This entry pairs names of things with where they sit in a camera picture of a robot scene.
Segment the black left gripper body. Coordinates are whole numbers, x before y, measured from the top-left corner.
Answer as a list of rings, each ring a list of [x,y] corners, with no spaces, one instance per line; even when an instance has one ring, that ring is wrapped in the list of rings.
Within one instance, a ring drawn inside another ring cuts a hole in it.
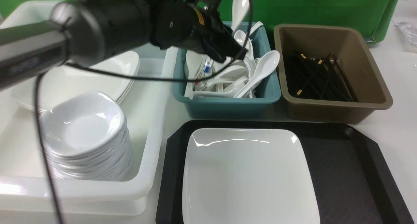
[[[201,15],[194,28],[202,51],[218,63],[223,63],[228,57],[241,60],[247,49],[237,42],[232,28],[221,20],[218,7],[222,0],[186,0],[186,4]]]

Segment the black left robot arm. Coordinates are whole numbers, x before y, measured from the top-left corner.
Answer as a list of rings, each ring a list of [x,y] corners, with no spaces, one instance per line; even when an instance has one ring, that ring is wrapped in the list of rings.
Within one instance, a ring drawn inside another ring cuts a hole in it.
[[[218,63],[246,49],[218,12],[222,0],[70,0],[38,23],[1,29],[1,89],[72,62],[88,71],[130,49],[152,44],[206,54]],[[253,0],[247,0],[252,22]]]

